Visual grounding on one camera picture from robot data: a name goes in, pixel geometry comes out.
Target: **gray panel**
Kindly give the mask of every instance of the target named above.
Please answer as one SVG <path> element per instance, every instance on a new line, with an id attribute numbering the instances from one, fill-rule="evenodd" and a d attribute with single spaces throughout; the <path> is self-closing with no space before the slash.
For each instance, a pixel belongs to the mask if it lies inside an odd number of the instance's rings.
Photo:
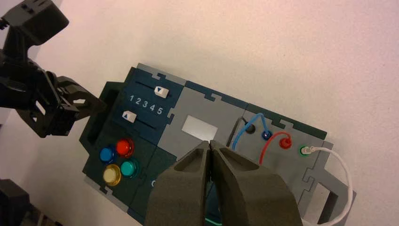
<path id="1" fill-rule="evenodd" d="M 250 120 L 254 115 L 255 114 L 252 112 L 245 111 L 244 118 Z M 302 178 L 305 175 L 306 170 L 314 166 L 318 153 L 302 157 L 299 155 L 298 150 L 303 145 L 320 147 L 323 144 L 323 140 L 292 128 L 293 124 L 290 122 L 284 120 L 281 120 L 280 122 L 286 125 L 284 130 L 271 125 L 271 120 L 266 119 L 266 124 L 269 130 L 273 133 L 286 131 L 291 135 L 292 146 L 289 149 L 282 149 L 279 146 L 279 140 L 286 136 L 280 135 L 276 137 L 266 150 L 266 154 L 263 158 L 263 166 L 276 171 L 281 177 L 283 177 L 284 181 L 294 194 L 296 201 L 299 202 L 303 190 L 310 190 L 313 184 L 311 178 L 308 181 L 303 181 Z M 260 119 L 256 120 L 254 125 L 256 126 L 255 133 L 244 133 L 237 143 L 236 150 L 243 156 L 259 162 L 259 157 L 266 141 L 262 138 L 262 121 Z M 239 131 L 243 126 L 244 125 L 241 122 L 237 131 Z"/>
<path id="2" fill-rule="evenodd" d="M 144 64 L 142 64 L 142 63 L 139 63 L 139 64 L 137 65 L 137 68 L 138 68 L 138 69 L 141 69 L 141 70 L 143 70 L 143 71 L 146 71 L 146 72 L 151 73 L 151 74 L 152 74 L 152 77 L 155 78 L 155 79 L 157 79 L 157 80 L 160 79 L 160 77 L 158 76 L 158 73 L 161 73 L 161 74 L 165 75 L 165 76 L 166 76 L 165 78 L 166 78 L 167 80 L 169 80 L 169 81 L 175 82 L 175 83 L 180 84 L 180 85 L 182 85 L 182 86 L 184 86 L 184 85 L 186 84 L 186 80 L 185 80 L 185 79 L 182 79 L 182 78 L 177 77 L 177 76 L 174 76 L 174 75 L 172 75 L 172 74 L 169 74 L 169 73 L 160 71 L 160 70 L 158 70 L 158 69 L 156 69 L 156 68 L 153 68 L 153 67 L 144 65 Z"/>
<path id="3" fill-rule="evenodd" d="M 245 111 L 244 118 L 250 120 L 254 115 L 252 112 Z M 336 194 L 338 199 L 332 210 L 330 220 L 335 218 L 343 210 L 348 195 L 347 186 L 324 169 L 329 153 L 315 152 L 306 157 L 298 153 L 299 148 L 304 145 L 332 149 L 333 144 L 294 129 L 293 124 L 290 122 L 281 120 L 281 123 L 286 125 L 284 130 L 271 125 L 271 121 L 266 119 L 266 124 L 273 133 L 286 131 L 291 135 L 292 146 L 289 149 L 282 149 L 279 146 L 279 140 L 285 137 L 285 135 L 276 137 L 266 150 L 263 166 L 276 171 L 283 177 L 294 194 L 301 217 L 305 216 L 317 183 L 322 184 L 326 189 Z M 261 137 L 263 132 L 261 120 L 257 120 L 254 125 L 256 126 L 255 133 L 244 133 L 237 143 L 236 150 L 238 153 L 259 162 L 259 157 L 266 141 Z M 244 124 L 241 122 L 237 132 L 243 126 Z M 343 226 L 345 221 L 346 218 L 336 225 Z"/>
<path id="4" fill-rule="evenodd" d="M 180 159 L 201 143 L 198 138 L 182 131 L 188 115 L 217 127 L 215 140 L 225 144 L 234 122 L 243 115 L 244 109 L 221 101 L 220 96 L 212 96 L 215 101 L 205 99 L 203 93 L 184 87 L 175 108 L 169 112 L 168 116 L 174 114 L 174 118 L 170 125 L 166 125 L 158 147 Z"/>
<path id="5" fill-rule="evenodd" d="M 122 211 L 127 212 L 129 207 L 127 205 L 125 205 L 123 202 L 121 202 L 119 199 L 115 198 L 112 195 L 112 190 L 109 189 L 108 187 L 105 187 L 107 194 L 104 194 L 104 192 L 102 192 L 100 190 L 100 185 L 98 185 L 96 182 L 94 182 L 92 179 L 90 179 L 89 177 L 85 177 L 83 179 L 88 185 L 90 185 L 92 188 L 94 188 L 95 190 L 97 190 L 100 194 L 102 194 L 105 198 L 107 198 L 109 201 L 111 201 L 114 205 L 116 205 L 117 207 L 119 207 Z"/>

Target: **white wall surface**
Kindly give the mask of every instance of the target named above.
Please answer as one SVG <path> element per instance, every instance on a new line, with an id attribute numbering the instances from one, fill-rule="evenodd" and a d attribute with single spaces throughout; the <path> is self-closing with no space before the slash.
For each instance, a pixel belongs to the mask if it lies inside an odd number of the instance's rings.
<path id="1" fill-rule="evenodd" d="M 138 62 L 328 131 L 358 193 L 347 225 L 399 222 L 399 2 L 69 0 L 37 62 L 99 95 Z M 0 177 L 64 225 L 135 225 L 83 182 L 78 139 L 38 138 L 13 111 Z M 327 169 L 344 179 L 330 160 Z"/>

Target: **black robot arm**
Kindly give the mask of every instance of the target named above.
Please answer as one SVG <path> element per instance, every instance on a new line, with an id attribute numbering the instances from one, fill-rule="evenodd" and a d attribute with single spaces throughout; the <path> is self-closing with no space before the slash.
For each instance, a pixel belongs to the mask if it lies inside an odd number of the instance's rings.
<path id="1" fill-rule="evenodd" d="M 0 19 L 1 30 L 9 26 L 0 49 L 0 107 L 16 109 L 40 137 L 67 136 L 76 120 L 106 107 L 74 80 L 56 77 L 28 58 L 31 46 L 45 43 L 68 23 L 51 0 L 24 0 Z"/>

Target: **cable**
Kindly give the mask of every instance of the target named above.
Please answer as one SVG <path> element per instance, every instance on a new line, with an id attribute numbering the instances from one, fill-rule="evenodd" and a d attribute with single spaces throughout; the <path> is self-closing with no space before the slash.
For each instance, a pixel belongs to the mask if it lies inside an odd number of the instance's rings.
<path id="1" fill-rule="evenodd" d="M 211 219 L 208 219 L 208 218 L 205 218 L 205 221 L 207 221 L 207 222 L 209 222 L 209 223 L 211 223 L 211 224 L 214 224 L 214 225 L 216 225 L 216 226 L 222 226 L 222 224 L 216 223 L 216 222 L 214 222 L 214 221 L 212 221 Z"/>
<path id="2" fill-rule="evenodd" d="M 248 123 L 247 120 L 244 119 L 244 117 L 239 117 L 239 118 L 236 120 L 236 123 L 234 124 L 233 129 L 231 130 L 229 139 L 227 139 L 226 147 L 229 147 L 229 146 L 230 146 L 231 140 L 233 140 L 233 136 L 234 136 L 234 134 L 236 133 L 238 124 L 239 124 L 239 122 L 240 122 L 241 120 L 243 120 L 243 122 L 244 122 L 245 124 Z"/>
<path id="3" fill-rule="evenodd" d="M 233 150 L 236 149 L 237 142 L 238 142 L 239 138 L 241 137 L 241 135 L 244 133 L 244 131 L 246 129 L 248 129 L 259 117 L 261 117 L 261 119 L 262 119 L 262 124 L 263 124 L 264 131 L 266 133 L 269 133 L 269 129 L 266 126 L 266 120 L 265 120 L 264 115 L 262 113 L 258 113 L 256 115 L 254 115 L 252 117 L 252 119 L 249 120 L 249 122 L 238 132 L 236 138 L 234 139 L 233 145 L 232 145 L 232 149 Z"/>
<path id="4" fill-rule="evenodd" d="M 277 133 L 273 134 L 273 136 L 271 136 L 270 139 L 267 140 L 266 144 L 265 144 L 264 147 L 263 147 L 261 156 L 259 157 L 259 165 L 262 165 L 264 154 L 265 154 L 265 152 L 266 152 L 267 147 L 268 147 L 269 144 L 271 143 L 271 141 L 272 141 L 275 137 L 277 137 L 278 135 L 281 135 L 281 134 L 287 135 L 287 136 L 288 136 L 288 139 L 291 140 L 290 134 L 287 133 L 287 132 L 285 132 L 285 131 L 280 131 L 280 132 L 277 132 Z"/>
<path id="5" fill-rule="evenodd" d="M 353 185 L 352 185 L 352 178 L 351 175 L 349 173 L 349 169 L 348 166 L 346 165 L 346 163 L 342 160 L 342 158 L 338 155 L 338 153 L 336 153 L 333 150 L 330 150 L 328 148 L 325 147 L 303 147 L 301 148 L 300 152 L 301 154 L 311 154 L 315 151 L 324 151 L 324 152 L 328 152 L 330 154 L 332 154 L 333 156 L 335 156 L 339 163 L 342 165 L 343 170 L 345 171 L 346 174 L 346 179 L 348 181 L 348 201 L 345 204 L 344 209 L 342 210 L 342 212 L 333 220 L 320 224 L 321 226 L 333 226 L 334 224 L 340 222 L 349 212 L 349 210 L 351 209 L 351 205 L 352 205 L 352 200 L 353 200 Z M 315 224 L 312 224 L 304 219 L 302 219 L 303 225 L 304 226 L 312 226 Z"/>

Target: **red button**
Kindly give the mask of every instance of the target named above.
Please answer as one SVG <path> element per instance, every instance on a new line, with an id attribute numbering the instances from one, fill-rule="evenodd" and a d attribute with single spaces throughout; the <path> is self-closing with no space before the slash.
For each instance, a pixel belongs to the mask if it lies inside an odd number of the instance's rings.
<path id="1" fill-rule="evenodd" d="M 128 158 L 133 154 L 134 144 L 131 139 L 120 139 L 116 144 L 116 152 L 124 158 Z"/>

